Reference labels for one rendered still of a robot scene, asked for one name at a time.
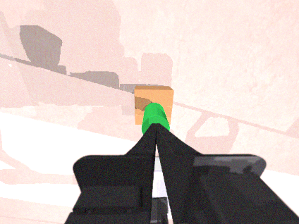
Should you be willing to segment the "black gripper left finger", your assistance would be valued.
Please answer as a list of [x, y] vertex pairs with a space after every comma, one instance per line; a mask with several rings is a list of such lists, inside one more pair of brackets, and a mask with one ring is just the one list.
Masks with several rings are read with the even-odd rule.
[[152, 123], [125, 154], [86, 155], [73, 164], [80, 192], [85, 186], [140, 186], [142, 210], [152, 211], [157, 126]]

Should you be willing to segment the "tan wooden block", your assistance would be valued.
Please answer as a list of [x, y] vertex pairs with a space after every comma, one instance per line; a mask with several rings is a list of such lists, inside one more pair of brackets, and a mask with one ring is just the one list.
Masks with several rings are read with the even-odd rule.
[[135, 94], [135, 124], [142, 125], [145, 107], [150, 103], [158, 103], [163, 106], [169, 125], [171, 124], [171, 112], [174, 90], [169, 86], [136, 86]]

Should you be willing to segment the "green marker cap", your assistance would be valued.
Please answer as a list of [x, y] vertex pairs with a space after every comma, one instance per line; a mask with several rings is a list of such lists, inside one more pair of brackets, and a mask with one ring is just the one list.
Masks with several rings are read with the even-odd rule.
[[142, 133], [144, 134], [146, 130], [152, 123], [160, 123], [167, 130], [170, 131], [170, 125], [167, 120], [164, 108], [158, 103], [150, 103], [145, 107], [145, 112], [142, 121]]

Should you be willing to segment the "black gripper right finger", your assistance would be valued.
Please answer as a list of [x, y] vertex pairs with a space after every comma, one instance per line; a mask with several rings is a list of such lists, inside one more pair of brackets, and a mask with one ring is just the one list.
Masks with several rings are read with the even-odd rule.
[[173, 224], [187, 224], [199, 178], [202, 175], [257, 174], [267, 162], [257, 154], [202, 154], [177, 138], [160, 123], [157, 151]]

